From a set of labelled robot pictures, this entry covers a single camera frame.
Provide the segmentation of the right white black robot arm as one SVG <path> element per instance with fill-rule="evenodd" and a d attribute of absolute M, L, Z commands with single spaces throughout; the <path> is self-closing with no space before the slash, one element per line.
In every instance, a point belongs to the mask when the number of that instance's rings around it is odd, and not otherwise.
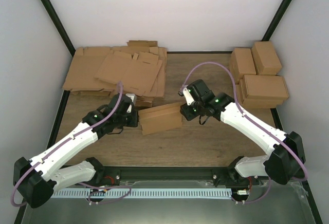
<path fill-rule="evenodd" d="M 264 123 L 238 107 L 226 93 L 215 95 L 201 79 L 184 86 L 179 95 L 186 100 L 180 107 L 186 120 L 213 117 L 241 132 L 265 152 L 264 156 L 237 157 L 229 165 L 228 177 L 232 183 L 241 184 L 252 176 L 268 176 L 285 185 L 302 171 L 305 154 L 299 134 L 287 134 Z"/>

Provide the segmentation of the cardboard box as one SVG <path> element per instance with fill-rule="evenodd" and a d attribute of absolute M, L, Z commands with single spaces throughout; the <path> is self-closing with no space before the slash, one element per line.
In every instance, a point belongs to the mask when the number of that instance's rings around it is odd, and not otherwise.
<path fill-rule="evenodd" d="M 182 127 L 180 103 L 171 103 L 138 112 L 142 134 L 149 135 Z"/>

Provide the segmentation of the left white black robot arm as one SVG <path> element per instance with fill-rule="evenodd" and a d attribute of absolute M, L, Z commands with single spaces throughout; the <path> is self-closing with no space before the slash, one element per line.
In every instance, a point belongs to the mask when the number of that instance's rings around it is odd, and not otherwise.
<path fill-rule="evenodd" d="M 115 129 L 137 127 L 136 99 L 135 94 L 116 94 L 109 104 L 90 111 L 67 136 L 46 151 L 29 160 L 18 159 L 14 164 L 14 191 L 19 192 L 31 208 L 38 208 L 55 192 L 68 186 L 85 182 L 101 184 L 105 169 L 96 158 L 89 157 L 69 167 L 64 164 Z"/>

